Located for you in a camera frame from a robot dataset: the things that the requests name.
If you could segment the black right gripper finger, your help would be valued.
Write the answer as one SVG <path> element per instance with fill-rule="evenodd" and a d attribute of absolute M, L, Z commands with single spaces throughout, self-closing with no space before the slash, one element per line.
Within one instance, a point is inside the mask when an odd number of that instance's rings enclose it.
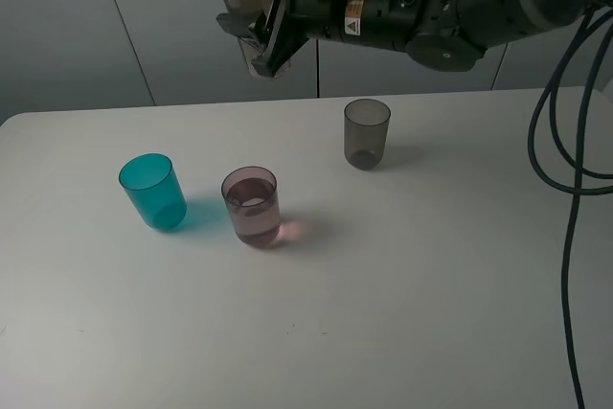
<path fill-rule="evenodd" d="M 216 22 L 223 32 L 243 40 L 263 39 L 263 13 L 249 12 L 247 14 L 220 13 Z"/>
<path fill-rule="evenodd" d="M 291 18 L 292 0 L 274 0 L 265 26 L 266 42 L 263 51 L 252 60 L 261 77 L 275 77 L 279 70 L 306 43 L 302 28 Z"/>

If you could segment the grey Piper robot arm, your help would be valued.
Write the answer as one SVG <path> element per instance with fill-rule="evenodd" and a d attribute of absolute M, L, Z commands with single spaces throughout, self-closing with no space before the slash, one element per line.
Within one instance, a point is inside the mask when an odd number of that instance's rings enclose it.
<path fill-rule="evenodd" d="M 485 52 L 575 22 L 604 0 L 224 0 L 217 17 L 251 73 L 275 78 L 311 39 L 404 53 L 465 72 Z"/>

